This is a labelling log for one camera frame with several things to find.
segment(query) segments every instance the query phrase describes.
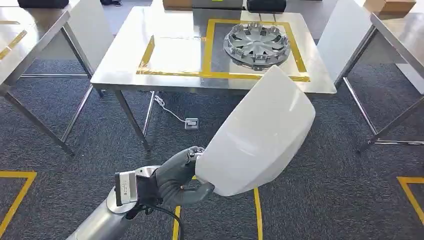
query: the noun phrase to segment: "yellow tape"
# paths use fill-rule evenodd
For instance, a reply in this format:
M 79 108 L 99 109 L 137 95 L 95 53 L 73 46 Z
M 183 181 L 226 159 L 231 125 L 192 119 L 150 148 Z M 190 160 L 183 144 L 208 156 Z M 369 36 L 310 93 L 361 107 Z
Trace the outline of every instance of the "yellow tape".
M 146 50 L 144 51 L 143 57 L 141 58 L 140 68 L 144 68 L 152 57 L 153 49 L 155 49 L 155 36 L 150 37 L 150 41 L 147 44 Z
M 203 50 L 203 62 L 201 70 L 203 72 L 211 72 L 212 48 L 214 46 L 215 23 L 209 20 L 207 22 L 206 42 Z
M 176 206 L 175 208 L 175 215 L 177 217 L 180 217 L 181 207 Z M 178 240 L 178 221 L 176 219 L 173 220 L 173 231 L 172 231 L 172 240 Z
M 161 75 L 161 76 L 181 76 L 181 77 L 199 77 L 209 79 L 251 79 L 259 80 L 262 78 L 261 74 L 254 73 L 230 73 L 230 72 L 203 72 L 203 71 L 177 71 L 166 72 L 157 71 L 149 68 L 139 68 L 137 74 L 144 75 Z M 309 82 L 308 76 L 289 76 L 295 82 Z
M 207 23 L 207 32 L 206 32 L 206 47 L 204 49 L 204 57 L 203 64 L 211 65 L 212 61 L 212 46 L 210 49 L 208 48 L 208 42 L 210 45 L 214 44 L 214 32 L 215 32 L 215 24 L 248 24 L 248 23 L 260 23 L 263 25 L 274 25 L 274 26 L 283 26 L 285 33 L 287 34 L 288 40 L 290 42 L 290 49 L 294 57 L 294 61 L 296 62 L 297 69 L 300 73 L 306 73 L 306 66 L 302 59 L 301 52 L 299 51 L 299 47 L 296 43 L 295 36 L 293 35 L 292 28 L 290 27 L 290 23 L 288 22 L 278 22 L 278 21 L 245 21 L 245 20 L 235 20 L 235 19 L 219 19 L 212 18 L 209 19 Z
M 0 60 L 2 60 L 11 50 L 27 35 L 27 31 L 21 31 L 2 51 L 0 51 Z
M 256 225 L 257 225 L 257 240 L 263 240 L 263 224 L 262 224 L 262 210 L 261 210 L 261 200 L 259 199 L 259 190 L 258 188 L 253 189 L 254 195 L 254 206 L 256 208 Z M 177 206 L 175 208 L 175 215 L 180 217 L 181 207 Z M 174 219 L 173 229 L 172 229 L 172 240 L 178 240 L 179 224 L 178 221 Z
M 263 240 L 261 201 L 259 199 L 259 190 L 257 187 L 253 189 L 253 194 L 254 205 L 256 207 L 257 240 Z
M 414 194 L 412 193 L 411 189 L 408 186 L 408 184 L 424 184 L 424 177 L 398 176 L 397 180 L 399 181 L 400 186 L 402 187 L 403 191 L 405 192 L 406 196 L 409 199 L 409 202 L 412 204 L 413 209 L 415 209 L 416 214 L 418 214 L 419 219 L 424 225 L 423 209 L 421 209 L 420 204 L 417 202 L 417 200 L 414 197 Z
M 0 171 L 0 178 L 26 178 L 22 189 L 19 191 L 19 194 L 13 201 L 12 205 L 9 208 L 9 211 L 6 213 L 6 216 L 4 216 L 4 219 L 0 224 L 0 239 L 2 238 L 3 233 L 5 233 L 6 228 L 8 227 L 14 214 L 18 210 L 19 204 L 21 204 L 36 176 L 36 172 L 30 171 Z
M 168 71 L 159 71 L 154 69 L 149 69 L 147 67 L 150 58 L 153 54 L 155 48 L 154 36 L 150 38 L 150 41 L 146 47 L 146 50 L 141 58 L 139 68 L 137 69 L 137 74 L 143 75 L 162 75 L 162 76 L 182 76 L 182 77 L 202 77 L 202 78 L 211 78 L 211 79 L 251 79 L 259 80 L 263 76 L 262 74 L 255 73 L 236 73 L 236 72 L 212 72 L 212 50 L 214 45 L 214 34 L 215 34 L 215 24 L 245 24 L 251 23 L 251 21 L 245 20 L 234 20 L 234 19 L 209 19 L 207 23 L 206 37 L 202 37 L 202 40 L 205 40 L 203 62 L 202 62 L 202 71 L 177 71 L 177 72 L 168 72 Z M 290 48 L 293 54 L 294 60 L 296 62 L 297 69 L 300 73 L 306 73 L 306 66 L 302 59 L 301 53 L 299 51 L 298 45 L 296 44 L 295 36 L 293 35 L 292 28 L 288 22 L 274 22 L 274 21 L 259 21 L 258 23 L 264 25 L 277 25 L 283 26 L 287 37 L 290 41 Z M 295 82 L 309 82 L 310 78 L 308 76 L 289 76 Z

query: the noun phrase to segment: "table top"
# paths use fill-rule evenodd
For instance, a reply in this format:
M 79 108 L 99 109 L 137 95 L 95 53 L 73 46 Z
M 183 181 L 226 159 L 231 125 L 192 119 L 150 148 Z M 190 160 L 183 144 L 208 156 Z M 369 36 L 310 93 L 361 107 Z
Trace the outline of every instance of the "table top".
M 14 84 L 69 18 L 65 9 L 0 7 L 0 86 Z
M 280 67 L 302 91 L 336 93 L 302 15 L 221 9 L 134 7 L 91 83 L 121 90 L 246 92 L 266 71 L 234 63 L 223 40 L 234 25 L 248 22 L 274 25 L 287 33 L 292 51 Z
M 424 14 L 408 13 L 405 17 L 371 15 L 371 22 L 399 54 L 424 78 Z

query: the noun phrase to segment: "gray carpet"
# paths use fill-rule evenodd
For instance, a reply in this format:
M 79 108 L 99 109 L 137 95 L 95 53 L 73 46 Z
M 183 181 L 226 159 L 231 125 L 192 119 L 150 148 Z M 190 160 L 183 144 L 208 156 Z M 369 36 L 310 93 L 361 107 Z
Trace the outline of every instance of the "gray carpet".
M 78 72 L 76 62 L 36 61 L 30 72 Z M 369 115 L 381 128 L 419 97 L 394 65 L 359 65 L 349 76 Z M 12 91 L 57 134 L 63 133 L 85 89 L 86 79 L 26 79 Z M 124 92 L 141 123 L 146 92 Z M 5 240 L 65 239 L 103 201 L 115 171 L 158 165 L 178 151 L 207 146 L 242 96 L 161 92 L 167 107 L 185 118 L 199 117 L 200 129 L 186 131 L 155 105 L 147 153 L 115 96 L 89 97 L 67 143 L 66 156 L 21 114 L 0 99 L 0 169 L 36 171 L 37 177 L 7 227 Z M 423 147 L 373 146 L 356 154 L 370 131 L 343 85 L 326 98 L 311 97 L 312 129 L 298 154 L 273 182 L 259 188 L 263 239 L 422 240 L 423 225 L 396 177 L 424 176 Z M 392 137 L 423 138 L 424 109 Z M 0 219 L 23 181 L 0 178 Z M 410 184 L 424 206 L 424 186 Z M 253 192 L 214 195 L 181 211 L 187 240 L 258 239 Z M 140 215 L 123 240 L 169 240 L 172 220 L 155 212 Z

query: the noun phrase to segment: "metal table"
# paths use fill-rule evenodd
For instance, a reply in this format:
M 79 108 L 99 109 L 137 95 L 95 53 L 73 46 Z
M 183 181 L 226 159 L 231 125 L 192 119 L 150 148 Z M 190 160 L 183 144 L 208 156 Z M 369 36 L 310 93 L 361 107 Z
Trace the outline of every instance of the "metal table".
M 364 40 L 356 49 L 349 64 L 343 69 L 342 77 L 339 79 L 337 86 L 343 80 L 352 95 L 356 105 L 368 124 L 373 136 L 364 143 L 359 151 L 367 149 L 372 144 L 378 145 L 424 145 L 424 141 L 400 141 L 400 140 L 383 140 L 382 137 L 386 136 L 392 129 L 397 127 L 411 114 L 413 114 L 418 107 L 424 103 L 424 96 L 417 102 L 408 107 L 402 114 L 392 120 L 388 125 L 381 130 L 377 130 L 358 99 L 354 89 L 352 88 L 347 78 L 355 64 L 361 59 L 361 56 L 367 51 L 373 39 L 377 35 L 382 35 L 385 40 L 393 46 L 400 56 L 408 62 L 417 73 L 424 78 L 424 50 L 422 42 L 424 38 L 424 14 L 423 13 L 408 13 L 405 17 L 396 18 L 393 15 L 371 15 L 372 27 L 367 32 Z
M 305 93 L 335 94 L 336 88 L 298 13 L 259 14 L 241 10 L 164 11 L 134 7 L 97 68 L 91 83 L 112 89 L 144 147 L 155 91 L 246 93 L 266 69 L 236 64 L 223 48 L 236 24 L 261 22 L 285 32 L 291 45 L 283 69 Z M 152 91 L 143 130 L 121 90 Z
M 65 144 L 90 92 L 91 85 L 75 115 L 70 121 L 65 133 L 58 138 L 34 114 L 26 109 L 10 94 L 10 89 L 20 77 L 29 78 L 91 78 L 92 71 L 85 64 L 85 56 L 78 43 L 72 36 L 67 24 L 70 15 L 65 9 L 23 9 L 20 7 L 0 7 L 0 96 L 12 104 L 35 124 L 44 134 L 48 135 L 55 144 L 66 153 L 73 155 L 73 151 Z M 53 37 L 61 32 L 81 63 L 86 74 L 28 74 L 24 71 L 36 59 L 37 55 L 47 46 Z

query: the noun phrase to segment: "black bag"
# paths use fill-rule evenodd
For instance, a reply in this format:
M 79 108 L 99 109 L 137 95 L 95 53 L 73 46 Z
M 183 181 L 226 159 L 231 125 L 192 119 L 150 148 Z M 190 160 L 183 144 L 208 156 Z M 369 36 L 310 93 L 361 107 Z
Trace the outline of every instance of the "black bag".
M 286 0 L 247 0 L 247 10 L 252 13 L 283 13 Z
M 122 6 L 121 0 L 100 0 L 101 4 L 103 5 L 111 5 L 115 4 L 115 6 L 120 7 Z
M 69 0 L 17 0 L 17 3 L 24 9 L 63 9 Z

